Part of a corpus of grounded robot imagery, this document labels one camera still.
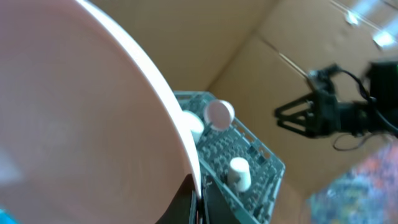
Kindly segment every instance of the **gray dish rack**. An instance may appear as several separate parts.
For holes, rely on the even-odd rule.
[[[181,108],[194,112],[204,122],[205,106],[216,98],[208,92],[175,91]],[[235,217],[244,224],[268,224],[285,172],[285,165],[238,119],[226,131],[209,126],[197,144],[202,175],[211,175],[221,189]],[[229,161],[245,158],[250,165],[252,184],[244,193],[226,184]]]

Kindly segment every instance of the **white cup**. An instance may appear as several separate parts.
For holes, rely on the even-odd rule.
[[[251,177],[249,163],[241,157],[235,157],[229,162],[228,185],[238,192],[245,192],[250,188]]]
[[[195,144],[198,144],[203,131],[205,130],[205,125],[201,121],[201,119],[191,111],[183,111],[184,121],[188,124],[188,127],[192,133],[193,141]]]

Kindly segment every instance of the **robotic arm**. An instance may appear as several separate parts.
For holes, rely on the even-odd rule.
[[[351,76],[358,83],[365,101],[338,102],[331,77],[339,73]],[[312,93],[277,108],[277,125],[308,138],[333,133],[398,135],[398,60],[371,62],[363,78],[370,81],[370,93],[363,87],[363,80],[335,64],[311,71],[307,81]],[[303,104],[307,109],[287,114]]]

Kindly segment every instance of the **plastic tray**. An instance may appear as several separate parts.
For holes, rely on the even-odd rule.
[[[175,91],[183,110],[203,119],[205,106],[216,98],[208,92]],[[197,144],[202,175],[212,175],[231,210],[241,223],[269,223],[285,172],[285,165],[238,119],[226,131],[206,127]],[[233,192],[226,185],[228,164],[234,157],[250,165],[252,184],[245,193]]]

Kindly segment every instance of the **gray crate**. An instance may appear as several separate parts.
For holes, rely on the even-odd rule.
[[[175,91],[183,110],[194,112],[203,119],[205,106],[216,99],[211,93]],[[226,131],[206,127],[197,144],[202,175],[212,175],[241,223],[269,223],[285,165],[238,119]],[[250,165],[252,184],[245,193],[233,192],[226,185],[229,161],[245,158]]]

